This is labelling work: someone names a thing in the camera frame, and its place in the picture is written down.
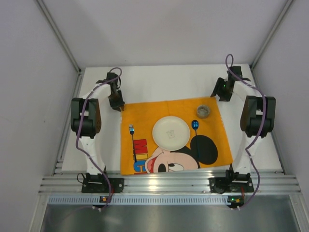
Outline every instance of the white wall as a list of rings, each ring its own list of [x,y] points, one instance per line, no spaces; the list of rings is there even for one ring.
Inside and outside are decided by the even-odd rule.
[[[294,2],[255,74],[277,99],[275,134],[284,163],[296,174],[309,206],[309,1]]]
[[[0,231],[27,231],[77,74],[32,0],[0,7]]]
[[[81,67],[251,63],[286,0],[45,0]]]

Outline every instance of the orange placemat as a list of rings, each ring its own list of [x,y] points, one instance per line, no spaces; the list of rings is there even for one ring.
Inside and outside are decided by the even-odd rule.
[[[206,105],[211,113],[206,119],[196,115],[197,107]],[[194,98],[175,101],[126,104],[121,112],[121,165],[122,175],[172,172],[229,165],[233,162],[226,132],[215,98]],[[188,144],[178,151],[159,148],[152,137],[153,126],[165,116],[177,116],[189,126]],[[191,127],[198,120],[197,137]],[[129,124],[134,125],[134,162]]]

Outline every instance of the spoon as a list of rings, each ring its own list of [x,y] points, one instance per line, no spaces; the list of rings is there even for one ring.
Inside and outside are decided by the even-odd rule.
[[[195,130],[195,136],[197,137],[198,121],[193,120],[192,123],[191,123],[191,126]],[[197,142],[197,157],[199,158],[198,142]]]

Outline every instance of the fork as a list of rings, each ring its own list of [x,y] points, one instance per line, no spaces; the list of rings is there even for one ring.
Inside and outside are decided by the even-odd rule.
[[[134,162],[136,163],[137,160],[136,160],[136,153],[135,153],[134,139],[133,139],[133,135],[134,135],[134,127],[133,127],[133,124],[130,124],[130,125],[129,125],[129,130],[130,130],[130,134],[132,135]]]

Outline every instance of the mickey mouse ear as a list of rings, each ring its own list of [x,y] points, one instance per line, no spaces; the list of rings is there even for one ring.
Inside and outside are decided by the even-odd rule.
[[[203,164],[213,164],[218,159],[218,149],[213,140],[204,135],[194,136],[191,140],[192,157]]]

